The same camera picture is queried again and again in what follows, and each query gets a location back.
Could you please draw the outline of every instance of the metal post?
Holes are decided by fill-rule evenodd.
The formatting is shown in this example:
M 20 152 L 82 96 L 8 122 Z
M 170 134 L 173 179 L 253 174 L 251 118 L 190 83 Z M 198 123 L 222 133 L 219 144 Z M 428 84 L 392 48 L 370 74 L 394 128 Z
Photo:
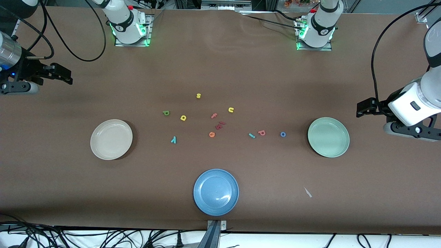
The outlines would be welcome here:
M 221 228 L 221 221 L 211 221 L 198 248 L 219 248 Z
M 428 4 L 436 4 L 441 2 L 441 0 L 431 0 Z M 416 21 L 418 23 L 426 23 L 427 22 L 427 15 L 430 14 L 434 9 L 436 9 L 438 6 L 432 6 L 432 7 L 426 7 L 422 9 L 420 12 L 417 12 L 415 14 Z

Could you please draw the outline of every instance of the white plate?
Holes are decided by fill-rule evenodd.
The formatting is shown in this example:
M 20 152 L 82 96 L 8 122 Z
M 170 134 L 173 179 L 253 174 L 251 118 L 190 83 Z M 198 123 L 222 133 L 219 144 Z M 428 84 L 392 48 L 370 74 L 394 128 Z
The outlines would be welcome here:
M 90 148 L 97 157 L 112 160 L 124 155 L 132 140 L 132 129 L 127 123 L 122 120 L 107 120 L 93 131 Z

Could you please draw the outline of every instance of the silver cylinder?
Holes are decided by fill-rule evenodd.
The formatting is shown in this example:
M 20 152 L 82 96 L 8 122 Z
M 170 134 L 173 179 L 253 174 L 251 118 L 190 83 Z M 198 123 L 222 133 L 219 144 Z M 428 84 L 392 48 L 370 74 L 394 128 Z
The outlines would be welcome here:
M 0 33 L 0 67 L 7 70 L 20 60 L 22 47 L 5 33 Z

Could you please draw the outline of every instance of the white floor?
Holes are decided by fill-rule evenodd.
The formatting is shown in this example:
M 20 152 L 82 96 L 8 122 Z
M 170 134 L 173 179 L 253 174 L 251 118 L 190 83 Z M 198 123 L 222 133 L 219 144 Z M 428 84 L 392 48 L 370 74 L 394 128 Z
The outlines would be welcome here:
M 105 231 L 68 231 L 67 233 L 75 234 L 90 234 L 90 233 L 106 233 Z M 187 232 L 182 233 L 182 242 L 184 244 L 194 244 L 201 241 L 204 232 Z M 149 231 L 142 231 L 144 242 L 149 236 Z M 219 248 L 231 248 L 237 246 L 238 248 L 323 248 L 328 243 L 331 234 L 222 234 L 220 238 Z M 0 233 L 0 248 L 7 248 L 13 245 L 19 245 L 26 235 L 23 234 L 8 234 L 7 232 Z M 388 240 L 387 235 L 366 235 L 372 248 L 385 248 Z M 75 242 L 82 248 L 99 248 L 106 235 L 93 237 L 71 237 L 69 239 Z M 130 238 L 134 241 L 136 247 L 141 246 L 142 237 L 140 233 L 131 235 Z M 176 235 L 159 240 L 154 243 L 155 247 L 171 248 L 176 245 Z M 114 245 L 119 238 L 115 238 L 106 247 Z M 368 247 L 363 239 L 362 244 Z M 130 248 L 130 243 L 125 242 L 117 245 L 118 248 Z M 336 235 L 329 248 L 345 248 L 361 246 L 357 242 L 357 235 Z M 389 248 L 439 248 L 441 247 L 441 237 L 439 236 L 413 236 L 413 235 L 393 235 Z M 36 242 L 30 240 L 27 248 L 37 248 Z

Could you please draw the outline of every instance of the blue plate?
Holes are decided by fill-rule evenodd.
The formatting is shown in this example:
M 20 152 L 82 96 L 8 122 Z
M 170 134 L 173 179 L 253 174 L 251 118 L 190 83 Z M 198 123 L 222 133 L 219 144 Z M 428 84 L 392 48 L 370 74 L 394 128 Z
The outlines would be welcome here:
M 239 186 L 229 172 L 211 169 L 202 173 L 196 180 L 193 197 L 202 212 L 221 216 L 236 205 L 239 199 Z

